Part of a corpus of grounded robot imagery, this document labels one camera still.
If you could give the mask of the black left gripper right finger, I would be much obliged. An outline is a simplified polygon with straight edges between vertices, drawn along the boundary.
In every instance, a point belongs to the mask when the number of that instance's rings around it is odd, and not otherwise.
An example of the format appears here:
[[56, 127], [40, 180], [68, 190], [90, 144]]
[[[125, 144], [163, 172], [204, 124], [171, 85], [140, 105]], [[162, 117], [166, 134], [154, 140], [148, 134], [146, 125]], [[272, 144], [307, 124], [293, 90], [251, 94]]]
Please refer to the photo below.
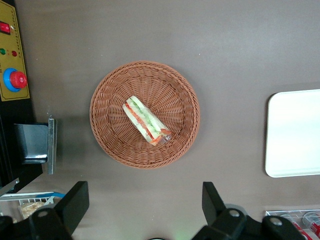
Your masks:
[[226, 207], [212, 182], [202, 184], [202, 211], [207, 225], [194, 240], [303, 240], [303, 235], [280, 216], [265, 216], [258, 222], [241, 210]]

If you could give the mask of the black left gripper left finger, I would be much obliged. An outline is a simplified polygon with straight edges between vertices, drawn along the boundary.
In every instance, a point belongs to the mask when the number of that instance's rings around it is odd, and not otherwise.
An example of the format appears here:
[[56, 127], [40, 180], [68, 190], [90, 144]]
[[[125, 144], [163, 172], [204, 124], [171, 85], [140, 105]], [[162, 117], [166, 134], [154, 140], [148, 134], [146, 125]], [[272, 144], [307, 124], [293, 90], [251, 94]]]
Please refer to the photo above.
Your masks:
[[0, 218], [2, 240], [71, 240], [90, 206], [87, 181], [78, 181], [54, 206], [43, 206], [27, 219]]

